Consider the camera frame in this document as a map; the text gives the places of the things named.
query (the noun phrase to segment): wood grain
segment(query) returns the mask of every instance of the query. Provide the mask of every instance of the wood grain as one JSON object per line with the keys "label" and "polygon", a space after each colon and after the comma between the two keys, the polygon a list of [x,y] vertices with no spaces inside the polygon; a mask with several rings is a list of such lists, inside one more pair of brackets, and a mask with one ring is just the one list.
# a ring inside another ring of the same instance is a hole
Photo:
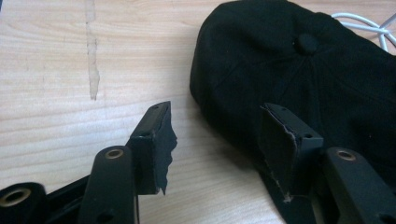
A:
{"label": "wood grain", "polygon": [[[282,223],[249,161],[210,129],[189,93],[199,28],[221,2],[5,0],[0,189],[35,181],[52,192],[87,175],[98,151],[123,145],[149,106],[170,100],[178,145],[167,194],[139,198],[142,223]],[[396,11],[393,0],[292,2],[378,23]]]}

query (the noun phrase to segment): cap button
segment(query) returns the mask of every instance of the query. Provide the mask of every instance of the cap button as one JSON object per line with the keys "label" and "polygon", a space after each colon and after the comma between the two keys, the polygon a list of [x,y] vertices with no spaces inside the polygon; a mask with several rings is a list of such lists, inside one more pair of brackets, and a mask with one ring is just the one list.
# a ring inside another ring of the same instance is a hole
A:
{"label": "cap button", "polygon": [[296,50],[303,55],[313,55],[318,49],[319,42],[309,34],[299,35],[294,42]]}

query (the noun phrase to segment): baseball cap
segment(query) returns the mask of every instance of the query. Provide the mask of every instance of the baseball cap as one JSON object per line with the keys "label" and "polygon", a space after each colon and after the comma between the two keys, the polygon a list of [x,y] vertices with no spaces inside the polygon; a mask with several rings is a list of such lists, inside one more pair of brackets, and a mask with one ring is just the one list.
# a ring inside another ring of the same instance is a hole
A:
{"label": "baseball cap", "polygon": [[[259,169],[262,106],[281,105],[323,148],[360,153],[396,192],[396,57],[330,15],[284,0],[221,4],[198,35],[190,89],[209,124]],[[282,193],[262,178],[285,220],[295,211],[296,223],[314,222],[306,198],[282,212]]]}

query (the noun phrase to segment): metal grommet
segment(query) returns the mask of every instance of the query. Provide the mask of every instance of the metal grommet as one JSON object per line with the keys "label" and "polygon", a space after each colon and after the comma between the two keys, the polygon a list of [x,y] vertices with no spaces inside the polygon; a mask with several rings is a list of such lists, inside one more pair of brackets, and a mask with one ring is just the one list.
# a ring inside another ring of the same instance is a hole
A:
{"label": "metal grommet", "polygon": [[109,150],[106,153],[105,157],[106,157],[106,159],[112,160],[112,159],[116,159],[118,157],[121,157],[122,155],[123,155],[123,150],[115,148],[115,149]]}
{"label": "metal grommet", "polygon": [[345,161],[355,161],[356,156],[344,150],[337,150],[337,156]]}
{"label": "metal grommet", "polygon": [[4,195],[2,198],[0,198],[0,206],[10,207],[18,203],[21,203],[25,199],[27,199],[31,193],[32,193],[31,190],[25,188],[14,189],[8,194]]}

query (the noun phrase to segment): white cable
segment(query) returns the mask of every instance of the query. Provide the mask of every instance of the white cable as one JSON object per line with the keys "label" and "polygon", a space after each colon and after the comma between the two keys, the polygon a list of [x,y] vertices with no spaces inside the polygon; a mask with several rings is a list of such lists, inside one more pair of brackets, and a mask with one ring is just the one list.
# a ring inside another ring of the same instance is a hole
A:
{"label": "white cable", "polygon": [[389,19],[387,19],[381,25],[378,25],[373,21],[370,21],[364,17],[358,16],[358,15],[355,15],[352,13],[345,13],[345,12],[334,13],[334,14],[332,14],[332,17],[333,18],[348,18],[348,19],[352,19],[355,21],[360,21],[362,23],[365,23],[367,26],[355,24],[355,23],[351,23],[351,22],[341,21],[341,23],[345,27],[377,33],[378,38],[379,38],[379,45],[381,46],[381,49],[383,49],[386,52],[388,52],[388,47],[387,47],[387,42],[385,41],[385,38],[387,40],[389,40],[390,43],[392,43],[393,46],[396,48],[396,38],[392,35],[392,33],[389,30],[386,29],[388,26],[390,26],[391,23],[396,21],[396,13],[393,16],[391,16]]}

